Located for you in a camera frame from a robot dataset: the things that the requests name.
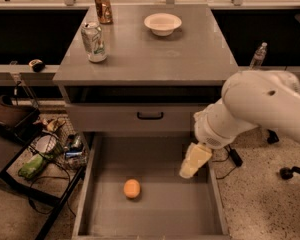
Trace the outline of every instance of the green object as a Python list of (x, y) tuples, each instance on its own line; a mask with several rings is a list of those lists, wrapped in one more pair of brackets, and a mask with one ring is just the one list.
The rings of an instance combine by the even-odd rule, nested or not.
[(36, 154), (20, 168), (18, 175), (31, 180), (46, 167), (48, 162), (42, 154)]

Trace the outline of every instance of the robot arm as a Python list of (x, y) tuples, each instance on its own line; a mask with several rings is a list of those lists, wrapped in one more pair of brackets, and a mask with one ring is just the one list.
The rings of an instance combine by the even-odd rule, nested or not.
[[(287, 71), (241, 71), (225, 82), (221, 96), (218, 102), (194, 115), (195, 136), (201, 146), (223, 148), (240, 133), (259, 126), (284, 133), (300, 143), (300, 82), (294, 74)], [(191, 173), (187, 169), (191, 150), (188, 150), (180, 171), (184, 178), (191, 177), (196, 171), (193, 166)], [(200, 154), (200, 164), (211, 157), (207, 152), (203, 155), (201, 150)]]

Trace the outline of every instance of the silver can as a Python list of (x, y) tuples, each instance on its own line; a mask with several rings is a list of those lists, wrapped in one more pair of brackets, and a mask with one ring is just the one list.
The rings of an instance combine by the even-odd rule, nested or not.
[(99, 62), (107, 58), (102, 28), (98, 22), (85, 23), (81, 28), (81, 35), (91, 62)]
[(97, 15), (100, 23), (112, 23), (112, 10), (110, 0), (94, 0), (96, 3)]

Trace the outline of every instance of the drawer front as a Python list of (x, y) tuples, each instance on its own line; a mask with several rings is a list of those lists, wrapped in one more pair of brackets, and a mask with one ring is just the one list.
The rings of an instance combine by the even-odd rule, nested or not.
[(178, 132), (193, 128), (194, 106), (96, 106), (66, 105), (77, 131), (98, 132)]

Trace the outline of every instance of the office chair leg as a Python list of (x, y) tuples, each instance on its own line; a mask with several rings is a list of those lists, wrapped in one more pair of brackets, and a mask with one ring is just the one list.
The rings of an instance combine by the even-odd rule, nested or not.
[(293, 177), (293, 173), (299, 173), (300, 174), (300, 167), (293, 166), (291, 169), (288, 167), (284, 167), (280, 169), (280, 176), (284, 180), (289, 180)]

